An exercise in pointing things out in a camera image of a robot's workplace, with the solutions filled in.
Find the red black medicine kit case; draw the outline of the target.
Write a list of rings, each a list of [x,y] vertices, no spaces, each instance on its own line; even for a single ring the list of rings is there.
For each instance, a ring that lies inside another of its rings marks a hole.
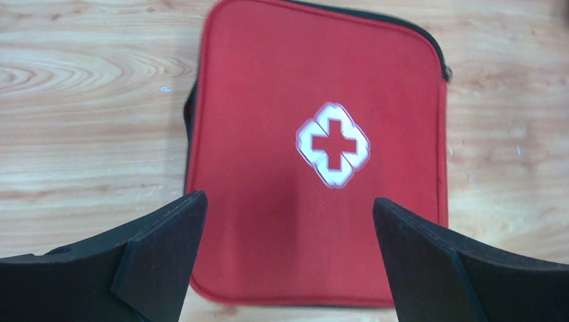
[[[219,1],[185,105],[185,191],[209,208],[190,279],[225,305],[391,308],[372,209],[448,224],[447,85],[413,22]]]

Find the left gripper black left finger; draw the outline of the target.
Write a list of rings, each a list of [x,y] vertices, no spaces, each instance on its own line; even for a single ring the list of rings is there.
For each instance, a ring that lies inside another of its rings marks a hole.
[[[178,321],[207,215],[193,191],[43,255],[1,259],[2,321]]]

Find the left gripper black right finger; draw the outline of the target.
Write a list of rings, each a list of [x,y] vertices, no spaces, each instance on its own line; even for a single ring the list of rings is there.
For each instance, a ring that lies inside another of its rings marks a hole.
[[[385,197],[373,220],[399,321],[568,320],[568,266],[492,247]]]

